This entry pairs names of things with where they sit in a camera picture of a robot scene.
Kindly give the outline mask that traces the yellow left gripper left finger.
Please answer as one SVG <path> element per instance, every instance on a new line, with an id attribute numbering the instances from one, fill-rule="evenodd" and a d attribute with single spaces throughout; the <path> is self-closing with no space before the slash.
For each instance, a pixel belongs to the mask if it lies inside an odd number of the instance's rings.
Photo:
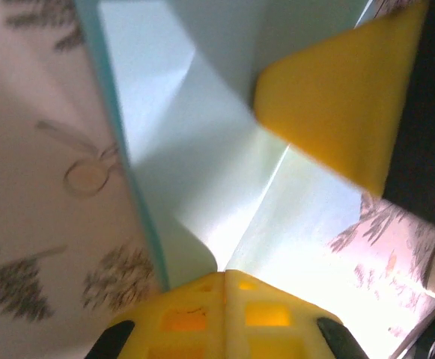
<path id="1" fill-rule="evenodd" d="M 208 274 L 116 316 L 89 358 L 223 358 L 225 274 Z"/>

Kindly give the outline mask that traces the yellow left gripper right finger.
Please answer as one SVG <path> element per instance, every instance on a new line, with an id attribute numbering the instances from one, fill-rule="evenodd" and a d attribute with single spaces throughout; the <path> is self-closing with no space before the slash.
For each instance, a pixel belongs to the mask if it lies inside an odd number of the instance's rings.
<path id="1" fill-rule="evenodd" d="M 367 357 L 335 314 L 238 270 L 225 272 L 225 356 Z"/>

